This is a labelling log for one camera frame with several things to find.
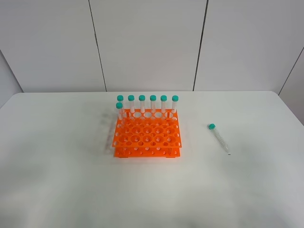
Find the back row tube far left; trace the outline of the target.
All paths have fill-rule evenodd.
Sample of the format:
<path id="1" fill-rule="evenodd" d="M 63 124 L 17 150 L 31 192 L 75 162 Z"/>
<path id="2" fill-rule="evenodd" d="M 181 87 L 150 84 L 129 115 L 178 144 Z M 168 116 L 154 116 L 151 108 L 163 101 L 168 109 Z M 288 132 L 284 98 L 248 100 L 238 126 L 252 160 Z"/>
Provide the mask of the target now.
<path id="1" fill-rule="evenodd" d="M 117 96 L 116 109 L 118 110 L 118 119 L 123 120 L 124 117 L 124 97 L 122 95 Z"/>

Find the back row tube far right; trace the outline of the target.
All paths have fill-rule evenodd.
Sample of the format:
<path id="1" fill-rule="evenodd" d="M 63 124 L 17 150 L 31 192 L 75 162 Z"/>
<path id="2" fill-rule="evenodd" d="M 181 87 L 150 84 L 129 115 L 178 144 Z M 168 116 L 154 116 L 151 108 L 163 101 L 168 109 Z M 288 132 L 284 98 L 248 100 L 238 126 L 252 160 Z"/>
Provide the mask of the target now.
<path id="1" fill-rule="evenodd" d="M 172 113 L 176 113 L 176 111 L 177 111 L 178 100 L 179 100 L 179 97 L 177 95 L 172 96 L 172 108 L 171 108 Z"/>

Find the green-capped test tube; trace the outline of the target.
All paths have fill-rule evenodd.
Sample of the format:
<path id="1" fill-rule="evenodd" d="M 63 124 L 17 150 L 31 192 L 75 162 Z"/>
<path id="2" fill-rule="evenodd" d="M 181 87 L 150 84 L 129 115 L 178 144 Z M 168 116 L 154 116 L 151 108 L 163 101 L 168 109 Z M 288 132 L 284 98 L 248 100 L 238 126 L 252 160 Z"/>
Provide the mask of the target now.
<path id="1" fill-rule="evenodd" d="M 208 129 L 212 132 L 212 134 L 214 135 L 214 137 L 217 139 L 218 143 L 220 144 L 220 146 L 223 148 L 223 150 L 225 152 L 227 152 L 229 154 L 229 149 L 228 149 L 228 144 L 226 143 L 226 141 L 223 139 L 223 137 L 220 135 L 216 125 L 213 123 L 210 123 L 208 125 Z"/>

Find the orange test tube rack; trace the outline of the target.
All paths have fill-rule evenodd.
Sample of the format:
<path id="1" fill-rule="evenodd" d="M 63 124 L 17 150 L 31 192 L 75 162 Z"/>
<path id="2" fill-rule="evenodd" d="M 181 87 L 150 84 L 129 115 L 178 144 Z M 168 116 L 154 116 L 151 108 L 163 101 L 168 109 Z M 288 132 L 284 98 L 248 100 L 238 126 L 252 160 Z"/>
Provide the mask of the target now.
<path id="1" fill-rule="evenodd" d="M 178 113 L 161 109 L 131 113 L 125 109 L 117 118 L 112 147 L 114 157 L 180 157 L 182 147 Z"/>

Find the second row tube left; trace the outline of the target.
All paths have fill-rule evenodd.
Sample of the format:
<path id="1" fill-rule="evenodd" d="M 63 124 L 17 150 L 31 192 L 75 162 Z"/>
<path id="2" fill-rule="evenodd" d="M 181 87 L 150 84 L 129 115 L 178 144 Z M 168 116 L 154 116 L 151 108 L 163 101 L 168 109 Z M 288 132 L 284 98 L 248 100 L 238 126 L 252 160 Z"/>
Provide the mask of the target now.
<path id="1" fill-rule="evenodd" d="M 124 106 L 122 102 L 116 103 L 116 109 L 118 111 L 118 120 L 120 121 L 121 124 L 124 124 Z"/>

